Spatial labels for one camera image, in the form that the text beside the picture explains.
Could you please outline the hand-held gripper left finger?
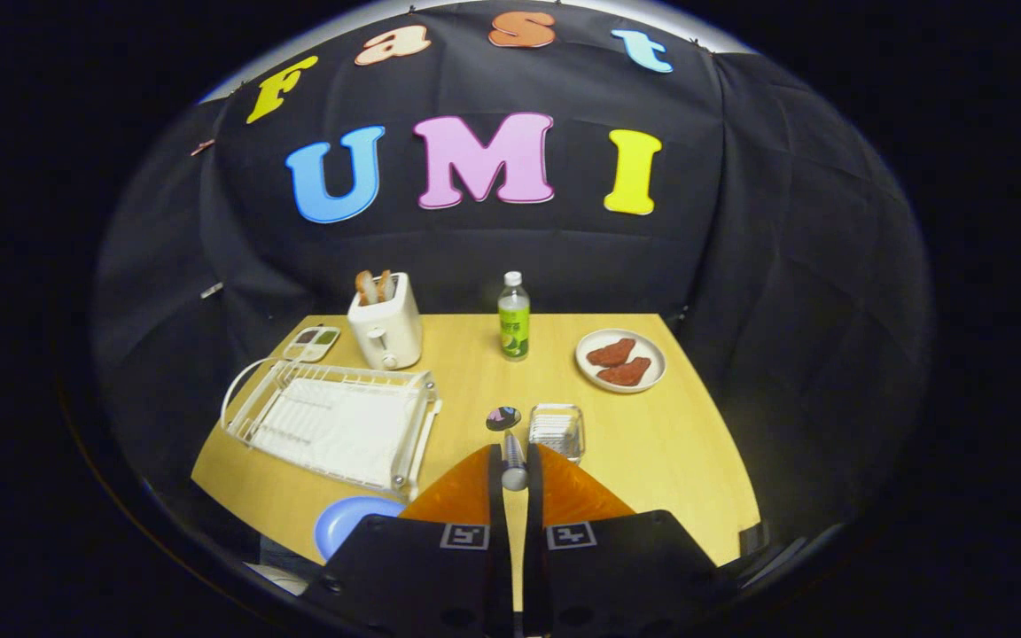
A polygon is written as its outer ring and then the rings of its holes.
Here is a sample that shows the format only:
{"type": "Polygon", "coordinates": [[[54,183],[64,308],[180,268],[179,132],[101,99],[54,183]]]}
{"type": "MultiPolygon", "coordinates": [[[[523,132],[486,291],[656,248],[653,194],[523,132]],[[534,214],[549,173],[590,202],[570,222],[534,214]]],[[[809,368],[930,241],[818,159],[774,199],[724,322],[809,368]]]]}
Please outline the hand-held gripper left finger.
{"type": "Polygon", "coordinates": [[[343,637],[510,637],[502,454],[483,446],[401,516],[364,516],[300,600],[343,637]]]}

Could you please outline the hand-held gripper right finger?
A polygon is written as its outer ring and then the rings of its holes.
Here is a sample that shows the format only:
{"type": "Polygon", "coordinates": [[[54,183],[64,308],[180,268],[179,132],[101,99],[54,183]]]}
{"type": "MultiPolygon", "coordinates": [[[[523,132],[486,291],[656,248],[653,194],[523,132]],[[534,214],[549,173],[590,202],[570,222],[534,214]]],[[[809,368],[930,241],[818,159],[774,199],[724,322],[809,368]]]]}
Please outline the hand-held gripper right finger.
{"type": "Polygon", "coordinates": [[[684,637],[730,606],[737,582],[669,511],[556,517],[566,457],[528,446],[523,630],[542,637],[684,637]]]}

